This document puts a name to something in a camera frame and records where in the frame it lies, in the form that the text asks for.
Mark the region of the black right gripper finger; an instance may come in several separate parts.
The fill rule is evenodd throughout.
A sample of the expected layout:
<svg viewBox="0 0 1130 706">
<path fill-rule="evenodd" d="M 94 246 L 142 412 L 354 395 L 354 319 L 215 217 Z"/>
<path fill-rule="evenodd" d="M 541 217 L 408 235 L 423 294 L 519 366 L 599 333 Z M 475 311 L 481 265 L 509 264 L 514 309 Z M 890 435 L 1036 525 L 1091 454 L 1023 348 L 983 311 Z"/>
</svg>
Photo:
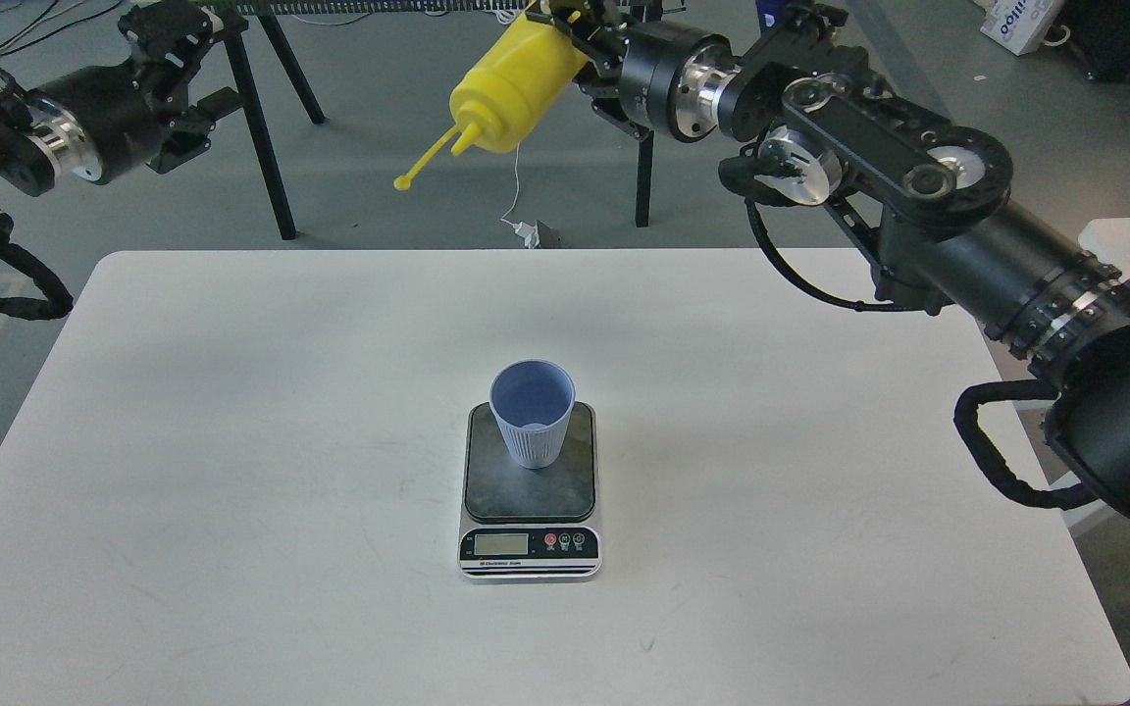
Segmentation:
<svg viewBox="0 0 1130 706">
<path fill-rule="evenodd" d="M 605 77 L 594 67 L 582 67 L 575 76 L 575 84 L 591 101 L 596 114 L 616 128 L 637 128 L 621 108 L 616 80 Z"/>
<path fill-rule="evenodd" d="M 524 17 L 559 32 L 592 60 L 618 60 L 628 28 L 659 20 L 663 12 L 663 1 L 530 1 Z"/>
</svg>

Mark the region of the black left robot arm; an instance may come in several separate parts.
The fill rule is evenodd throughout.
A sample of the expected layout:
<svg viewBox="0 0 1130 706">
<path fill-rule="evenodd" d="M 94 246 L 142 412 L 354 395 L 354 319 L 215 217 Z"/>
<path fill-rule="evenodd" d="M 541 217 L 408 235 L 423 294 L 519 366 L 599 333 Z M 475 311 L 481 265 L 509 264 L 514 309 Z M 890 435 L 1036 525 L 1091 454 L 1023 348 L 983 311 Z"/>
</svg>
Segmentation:
<svg viewBox="0 0 1130 706">
<path fill-rule="evenodd" d="M 129 56 L 24 88 L 0 67 L 0 178 L 28 197 L 66 174 L 106 186 L 137 167 L 165 174 L 210 147 L 217 122 L 242 106 L 224 88 L 195 104 L 189 86 L 210 50 L 237 40 L 246 18 L 188 1 L 134 6 L 118 23 Z M 0 209 L 0 316 L 64 319 L 75 299 L 59 277 L 12 241 Z"/>
</svg>

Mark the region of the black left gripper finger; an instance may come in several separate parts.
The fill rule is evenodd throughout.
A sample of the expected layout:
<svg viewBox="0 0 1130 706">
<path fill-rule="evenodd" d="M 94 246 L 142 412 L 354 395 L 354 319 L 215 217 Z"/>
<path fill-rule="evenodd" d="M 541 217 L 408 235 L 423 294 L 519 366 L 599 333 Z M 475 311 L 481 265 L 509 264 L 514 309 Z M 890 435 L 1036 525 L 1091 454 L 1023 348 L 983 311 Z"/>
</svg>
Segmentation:
<svg viewBox="0 0 1130 706">
<path fill-rule="evenodd" d="M 145 166 L 156 174 L 168 174 L 171 169 L 193 160 L 211 147 L 211 133 L 223 117 L 240 111 L 240 93 L 224 86 L 189 106 L 179 115 L 166 121 L 160 152 Z"/>
<path fill-rule="evenodd" d="M 189 1 L 157 1 L 123 15 L 120 33 L 130 44 L 134 88 L 153 99 L 172 99 L 200 69 L 215 19 Z"/>
</svg>

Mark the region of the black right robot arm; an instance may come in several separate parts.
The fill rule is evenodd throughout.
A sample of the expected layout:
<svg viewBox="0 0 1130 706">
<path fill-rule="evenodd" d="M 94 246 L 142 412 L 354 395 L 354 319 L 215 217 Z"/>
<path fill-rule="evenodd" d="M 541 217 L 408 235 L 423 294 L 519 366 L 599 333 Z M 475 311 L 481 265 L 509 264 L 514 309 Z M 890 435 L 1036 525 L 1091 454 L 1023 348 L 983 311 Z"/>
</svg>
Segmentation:
<svg viewBox="0 0 1130 706">
<path fill-rule="evenodd" d="M 896 95 L 847 14 L 793 1 L 742 55 L 718 34 L 621 14 L 612 1 L 533 1 L 525 18 L 585 58 L 597 111 L 628 133 L 742 143 L 719 165 L 763 253 L 834 307 L 937 316 L 956 305 L 1031 380 L 967 387 L 953 421 L 1007 499 L 1130 518 L 1130 278 L 1010 200 L 1012 162 L 981 130 Z M 808 284 L 758 206 L 824 207 L 864 256 L 875 300 Z"/>
</svg>

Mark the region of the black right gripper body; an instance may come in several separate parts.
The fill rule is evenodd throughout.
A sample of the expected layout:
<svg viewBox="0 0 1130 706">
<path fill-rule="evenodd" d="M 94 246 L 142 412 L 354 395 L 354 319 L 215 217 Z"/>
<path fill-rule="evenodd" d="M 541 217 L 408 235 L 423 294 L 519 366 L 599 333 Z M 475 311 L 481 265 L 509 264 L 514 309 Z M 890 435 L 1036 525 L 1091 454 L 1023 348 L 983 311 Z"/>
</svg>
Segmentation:
<svg viewBox="0 0 1130 706">
<path fill-rule="evenodd" d="M 692 143 L 719 124 L 718 103 L 734 77 L 730 41 L 671 21 L 629 25 L 616 90 L 634 124 Z"/>
</svg>

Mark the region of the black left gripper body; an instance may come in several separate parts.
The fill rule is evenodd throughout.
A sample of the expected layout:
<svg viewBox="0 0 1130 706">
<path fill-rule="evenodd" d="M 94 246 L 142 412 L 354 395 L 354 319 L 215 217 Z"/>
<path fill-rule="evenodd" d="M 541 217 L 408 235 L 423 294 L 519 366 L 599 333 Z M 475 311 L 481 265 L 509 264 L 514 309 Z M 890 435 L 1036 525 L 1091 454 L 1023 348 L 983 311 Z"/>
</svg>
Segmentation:
<svg viewBox="0 0 1130 706">
<path fill-rule="evenodd" d="M 89 66 L 41 84 L 31 90 L 31 142 L 55 175 L 99 186 L 151 162 L 165 142 L 130 64 Z"/>
</svg>

